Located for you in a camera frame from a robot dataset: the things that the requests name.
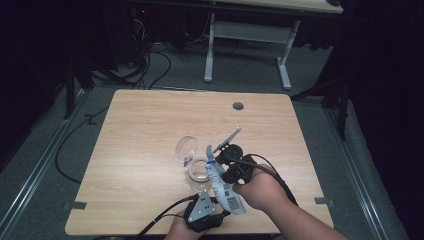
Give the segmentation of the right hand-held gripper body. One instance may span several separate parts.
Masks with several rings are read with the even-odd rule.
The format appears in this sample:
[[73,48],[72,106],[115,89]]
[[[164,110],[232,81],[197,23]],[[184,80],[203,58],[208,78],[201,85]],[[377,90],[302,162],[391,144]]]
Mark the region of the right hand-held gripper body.
[[231,144],[231,141],[240,131],[241,128],[237,127],[236,130],[227,139],[225,139],[213,150],[213,153],[218,153],[217,156],[225,156],[229,160],[228,165],[222,164],[227,166],[225,171],[231,171],[238,179],[238,181],[243,180],[245,183],[248,183],[251,180],[253,169],[257,163],[251,156],[244,155],[240,146]]

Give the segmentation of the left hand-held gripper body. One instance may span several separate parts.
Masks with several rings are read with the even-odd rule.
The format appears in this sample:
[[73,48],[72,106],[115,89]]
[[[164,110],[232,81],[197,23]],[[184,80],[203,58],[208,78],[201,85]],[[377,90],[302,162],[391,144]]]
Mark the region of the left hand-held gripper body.
[[206,190],[197,194],[183,213],[187,227],[195,232],[217,228],[222,224],[222,217],[214,215],[215,203]]

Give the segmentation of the white and blue packet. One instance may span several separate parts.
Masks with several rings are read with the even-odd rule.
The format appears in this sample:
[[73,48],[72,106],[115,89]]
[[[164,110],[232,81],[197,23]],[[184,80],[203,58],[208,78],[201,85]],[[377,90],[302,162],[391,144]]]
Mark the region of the white and blue packet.
[[235,215],[245,214],[246,209],[239,195],[233,191],[233,185],[226,183],[221,177],[224,173],[224,168],[215,161],[211,145],[208,145],[206,148],[206,156],[207,163],[205,169],[220,206]]

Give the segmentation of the person's left hand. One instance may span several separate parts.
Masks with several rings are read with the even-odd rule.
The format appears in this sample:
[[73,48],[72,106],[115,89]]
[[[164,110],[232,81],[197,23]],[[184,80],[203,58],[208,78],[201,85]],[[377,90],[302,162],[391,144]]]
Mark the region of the person's left hand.
[[207,231],[196,232],[188,228],[183,217],[184,212],[178,212],[170,225],[164,240],[199,240]]

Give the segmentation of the person's right hand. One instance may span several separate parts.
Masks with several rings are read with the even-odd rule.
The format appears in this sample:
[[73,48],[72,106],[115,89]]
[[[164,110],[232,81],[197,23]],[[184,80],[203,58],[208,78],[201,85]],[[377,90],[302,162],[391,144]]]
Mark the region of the person's right hand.
[[290,204],[287,194],[272,176],[270,166],[262,164],[255,168],[248,183],[235,184],[233,190],[254,209],[266,214],[273,213],[279,204]]

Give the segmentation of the black metal stand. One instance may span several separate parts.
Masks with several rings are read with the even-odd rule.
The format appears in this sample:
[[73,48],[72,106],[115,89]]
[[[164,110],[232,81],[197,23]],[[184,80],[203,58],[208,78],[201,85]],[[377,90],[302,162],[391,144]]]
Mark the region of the black metal stand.
[[336,131],[340,138],[345,141],[346,120],[348,117],[348,101],[350,92],[350,79],[331,79],[325,83],[318,84],[301,93],[290,97],[292,101],[299,101],[308,96],[322,96],[321,106],[324,109],[337,108]]
[[65,119],[69,119],[75,108],[75,82],[83,90],[91,91],[94,81],[91,77],[89,65],[83,59],[72,59],[66,67],[66,112]]

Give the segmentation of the dark device with red light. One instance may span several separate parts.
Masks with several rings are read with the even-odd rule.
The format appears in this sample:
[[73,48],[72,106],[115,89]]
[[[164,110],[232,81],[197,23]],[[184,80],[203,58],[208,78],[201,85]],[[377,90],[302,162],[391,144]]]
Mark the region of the dark device with red light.
[[148,10],[144,7],[132,6],[129,12],[132,19],[138,20],[142,23],[145,23],[149,17]]

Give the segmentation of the metal floor rail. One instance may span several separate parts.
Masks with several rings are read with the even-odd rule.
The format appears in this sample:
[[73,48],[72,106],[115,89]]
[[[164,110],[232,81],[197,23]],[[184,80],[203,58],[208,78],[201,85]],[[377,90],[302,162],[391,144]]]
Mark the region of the metal floor rail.
[[375,240],[388,240],[388,235],[384,229],[380,217],[377,213],[375,204],[364,184],[360,172],[356,166],[353,155],[351,154],[347,141],[340,136],[337,127],[337,120],[332,110],[324,109],[324,114],[328,119],[332,132],[334,133],[338,145],[343,155],[343,162],[346,165],[348,176],[361,206],[362,212],[368,222],[370,230]]
[[11,163],[0,173],[0,240],[9,238],[69,125],[89,96],[89,90],[79,90],[74,108],[67,113],[67,96],[60,93],[55,105],[35,124]]

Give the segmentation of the desk with white metal frame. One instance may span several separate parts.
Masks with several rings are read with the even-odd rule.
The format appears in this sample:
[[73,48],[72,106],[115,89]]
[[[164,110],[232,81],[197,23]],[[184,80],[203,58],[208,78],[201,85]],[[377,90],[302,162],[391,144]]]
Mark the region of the desk with white metal frame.
[[[339,0],[209,0],[214,7],[219,3],[250,7],[265,7],[270,10],[288,10],[294,13],[342,14]],[[289,25],[271,26],[267,23],[243,23],[238,20],[217,20],[214,13],[209,18],[209,41],[205,63],[204,81],[213,79],[214,43],[216,38],[246,40],[262,43],[283,44],[276,64],[285,90],[292,88],[286,62],[296,38],[301,20],[296,17]]]

